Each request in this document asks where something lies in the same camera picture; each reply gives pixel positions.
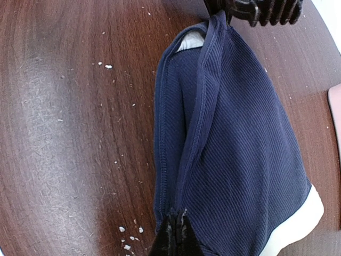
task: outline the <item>wood grain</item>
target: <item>wood grain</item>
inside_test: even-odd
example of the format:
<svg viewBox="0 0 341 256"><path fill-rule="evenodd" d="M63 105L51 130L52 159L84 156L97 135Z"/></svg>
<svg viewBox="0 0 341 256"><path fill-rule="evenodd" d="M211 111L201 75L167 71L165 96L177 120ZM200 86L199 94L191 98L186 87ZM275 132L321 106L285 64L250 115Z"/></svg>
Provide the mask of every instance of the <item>wood grain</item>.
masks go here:
<svg viewBox="0 0 341 256"><path fill-rule="evenodd" d="M281 255L339 256L339 158L327 89L341 82L341 57L310 1L304 14L295 26L232 25L269 72L326 208L317 229ZM125 244L147 255L156 66L175 35L206 16L199 0L0 2L6 256L125 255Z"/></svg>

